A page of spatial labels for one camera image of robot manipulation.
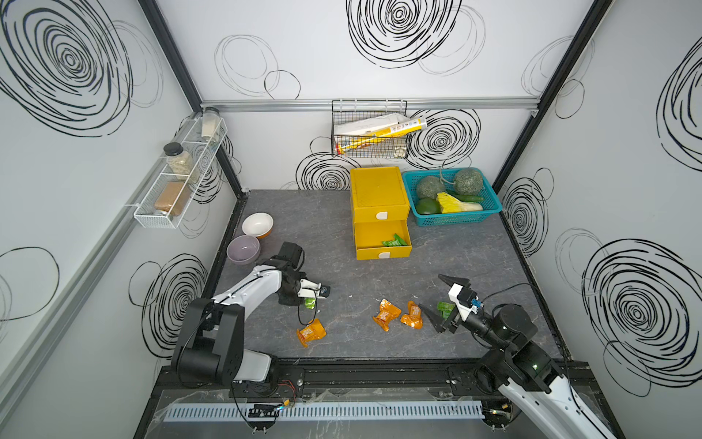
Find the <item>green cookie pack top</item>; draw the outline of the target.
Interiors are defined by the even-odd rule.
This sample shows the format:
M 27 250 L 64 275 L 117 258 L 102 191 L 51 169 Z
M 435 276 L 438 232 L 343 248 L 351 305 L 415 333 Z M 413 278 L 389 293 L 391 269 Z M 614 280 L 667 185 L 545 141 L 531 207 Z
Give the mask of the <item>green cookie pack top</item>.
M 408 243 L 398 234 L 395 234 L 392 240 L 384 241 L 382 245 L 385 247 L 406 247 Z

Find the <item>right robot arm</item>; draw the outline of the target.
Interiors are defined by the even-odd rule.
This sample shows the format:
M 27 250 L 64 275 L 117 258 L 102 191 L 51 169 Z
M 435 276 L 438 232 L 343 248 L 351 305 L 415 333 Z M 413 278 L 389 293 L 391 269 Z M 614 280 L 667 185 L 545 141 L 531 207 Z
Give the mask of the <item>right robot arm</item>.
M 439 333 L 464 327 L 486 343 L 475 363 L 475 384 L 485 393 L 500 393 L 548 438 L 614 438 L 615 434 L 583 402 L 570 377 L 533 341 L 537 327 L 517 304 L 484 309 L 484 300 L 467 278 L 441 274 L 454 304 L 449 318 L 420 309 Z

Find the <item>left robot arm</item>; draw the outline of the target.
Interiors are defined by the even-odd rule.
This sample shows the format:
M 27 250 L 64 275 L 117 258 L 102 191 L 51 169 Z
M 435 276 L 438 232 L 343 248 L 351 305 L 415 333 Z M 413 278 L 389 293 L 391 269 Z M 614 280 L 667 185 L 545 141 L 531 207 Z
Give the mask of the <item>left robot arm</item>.
M 198 298 L 186 308 L 171 360 L 180 378 L 202 383 L 268 382 L 272 356 L 245 349 L 245 322 L 268 297 L 298 307 L 305 274 L 303 248 L 282 244 L 278 254 L 252 271 L 226 292 Z

